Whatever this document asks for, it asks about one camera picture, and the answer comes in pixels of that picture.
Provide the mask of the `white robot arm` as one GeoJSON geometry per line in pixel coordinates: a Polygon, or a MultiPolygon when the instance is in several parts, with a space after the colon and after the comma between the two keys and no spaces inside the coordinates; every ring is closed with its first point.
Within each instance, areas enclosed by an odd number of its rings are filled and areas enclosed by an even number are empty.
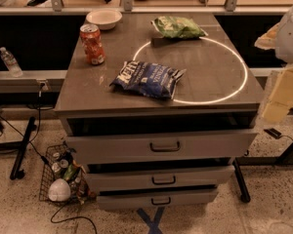
{"type": "Polygon", "coordinates": [[[262,50],[274,50],[275,56],[286,63],[277,74],[262,112],[267,122],[278,123],[293,107],[293,6],[280,22],[256,40],[255,46],[262,50]]]}

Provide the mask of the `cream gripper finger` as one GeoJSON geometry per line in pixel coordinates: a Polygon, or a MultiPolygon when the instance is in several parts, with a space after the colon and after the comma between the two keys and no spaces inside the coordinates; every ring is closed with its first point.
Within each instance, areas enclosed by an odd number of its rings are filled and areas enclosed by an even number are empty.
{"type": "Polygon", "coordinates": [[[286,65],[276,76],[262,117],[272,124],[281,122],[293,107],[293,65],[286,65]]]}

